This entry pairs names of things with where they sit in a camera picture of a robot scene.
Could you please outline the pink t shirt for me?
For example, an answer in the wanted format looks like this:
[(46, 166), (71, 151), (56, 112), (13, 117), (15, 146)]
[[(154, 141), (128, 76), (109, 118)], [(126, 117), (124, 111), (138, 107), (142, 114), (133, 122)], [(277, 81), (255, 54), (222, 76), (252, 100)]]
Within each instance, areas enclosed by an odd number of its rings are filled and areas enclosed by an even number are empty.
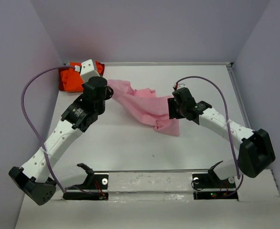
[(169, 118), (168, 99), (171, 96), (158, 97), (150, 88), (133, 89), (129, 81), (108, 80), (108, 85), (114, 91), (112, 99), (137, 121), (160, 134), (180, 135), (179, 120)]

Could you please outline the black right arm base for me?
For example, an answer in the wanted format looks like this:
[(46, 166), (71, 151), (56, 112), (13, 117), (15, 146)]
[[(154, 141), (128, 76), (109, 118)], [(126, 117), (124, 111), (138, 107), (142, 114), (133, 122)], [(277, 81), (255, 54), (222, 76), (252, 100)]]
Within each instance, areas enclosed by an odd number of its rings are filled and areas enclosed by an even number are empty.
[(206, 173), (192, 174), (191, 187), (194, 200), (238, 200), (235, 179), (220, 180), (213, 171), (221, 162), (211, 166)]

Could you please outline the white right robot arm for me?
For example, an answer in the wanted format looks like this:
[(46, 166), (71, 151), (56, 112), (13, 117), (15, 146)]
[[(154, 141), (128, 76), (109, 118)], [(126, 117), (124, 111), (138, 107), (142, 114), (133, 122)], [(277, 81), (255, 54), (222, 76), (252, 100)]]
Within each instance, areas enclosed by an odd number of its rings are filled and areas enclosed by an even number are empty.
[(209, 103), (197, 103), (186, 87), (173, 92), (173, 97), (168, 99), (168, 108), (170, 119), (193, 121), (230, 143), (233, 158), (218, 162), (209, 169), (207, 182), (212, 187), (238, 175), (255, 178), (276, 159), (267, 131), (255, 131), (226, 119)]

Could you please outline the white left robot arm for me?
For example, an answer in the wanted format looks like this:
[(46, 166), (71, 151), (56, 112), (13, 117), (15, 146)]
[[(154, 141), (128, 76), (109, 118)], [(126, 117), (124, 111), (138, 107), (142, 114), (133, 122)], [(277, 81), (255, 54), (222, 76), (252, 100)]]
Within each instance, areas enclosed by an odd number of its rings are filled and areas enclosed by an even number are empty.
[(105, 111), (105, 101), (113, 95), (105, 78), (91, 77), (82, 85), (83, 93), (61, 115), (57, 126), (42, 147), (21, 167), (12, 167), (9, 176), (30, 199), (41, 206), (59, 187), (53, 166)]

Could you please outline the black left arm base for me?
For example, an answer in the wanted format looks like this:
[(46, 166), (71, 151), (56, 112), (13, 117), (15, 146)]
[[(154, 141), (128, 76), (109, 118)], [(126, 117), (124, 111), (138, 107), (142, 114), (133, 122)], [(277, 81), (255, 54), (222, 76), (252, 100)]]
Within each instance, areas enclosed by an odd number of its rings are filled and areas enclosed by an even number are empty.
[(108, 200), (109, 174), (95, 172), (84, 163), (76, 165), (74, 171), (64, 179), (64, 200)]

